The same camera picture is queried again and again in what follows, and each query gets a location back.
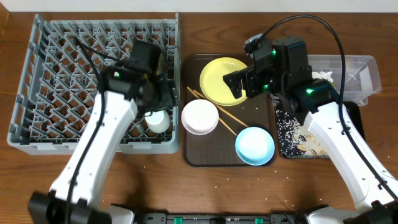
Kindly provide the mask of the small pale green cup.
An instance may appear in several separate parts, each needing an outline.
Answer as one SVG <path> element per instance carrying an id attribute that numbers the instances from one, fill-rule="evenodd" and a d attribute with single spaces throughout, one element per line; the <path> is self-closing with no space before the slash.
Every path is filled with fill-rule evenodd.
<path id="1" fill-rule="evenodd" d="M 171 124 L 170 116 L 165 110 L 146 112 L 144 118 L 148 128 L 154 133 L 165 132 Z"/>

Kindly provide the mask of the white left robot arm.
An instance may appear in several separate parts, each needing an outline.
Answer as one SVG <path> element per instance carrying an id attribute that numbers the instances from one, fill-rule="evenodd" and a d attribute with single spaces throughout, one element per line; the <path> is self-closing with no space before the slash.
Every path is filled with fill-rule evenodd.
<path id="1" fill-rule="evenodd" d="M 134 223 L 122 205 L 101 210 L 104 181 L 128 126 L 136 119 L 180 104 L 166 79 L 167 62 L 155 44 L 135 40 L 130 56 L 95 70 L 98 94 L 78 145 L 47 194 L 35 191 L 28 203 L 34 223 Z"/>

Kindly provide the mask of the light blue bowl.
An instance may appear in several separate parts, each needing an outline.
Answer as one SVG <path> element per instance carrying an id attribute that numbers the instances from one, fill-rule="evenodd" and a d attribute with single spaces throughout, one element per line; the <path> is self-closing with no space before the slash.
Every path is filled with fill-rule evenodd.
<path id="1" fill-rule="evenodd" d="M 271 134 L 259 127 L 243 129 L 236 137 L 235 151 L 238 157 L 251 166 L 268 164 L 275 155 L 275 143 Z"/>

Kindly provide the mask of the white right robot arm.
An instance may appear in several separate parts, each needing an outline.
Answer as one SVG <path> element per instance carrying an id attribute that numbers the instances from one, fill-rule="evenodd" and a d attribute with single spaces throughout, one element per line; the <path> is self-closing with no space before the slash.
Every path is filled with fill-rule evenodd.
<path id="1" fill-rule="evenodd" d="M 397 179 L 379 162 L 352 124 L 343 95 L 326 79 L 313 78 L 300 37 L 269 42 L 264 35 L 246 41 L 253 65 L 224 75 L 233 96 L 273 94 L 283 109 L 314 135 L 347 185 L 355 212 L 317 208 L 305 223 L 397 223 Z"/>

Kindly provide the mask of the white tissue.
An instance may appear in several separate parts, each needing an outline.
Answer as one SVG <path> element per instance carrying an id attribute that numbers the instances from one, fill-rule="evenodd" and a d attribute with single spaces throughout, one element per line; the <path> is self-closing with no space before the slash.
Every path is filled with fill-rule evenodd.
<path id="1" fill-rule="evenodd" d="M 312 78 L 325 79 L 325 80 L 328 80 L 330 83 L 333 83 L 333 79 L 331 77 L 332 74 L 333 74 L 332 71 L 330 71 L 330 72 L 323 72 L 323 71 L 312 72 Z"/>

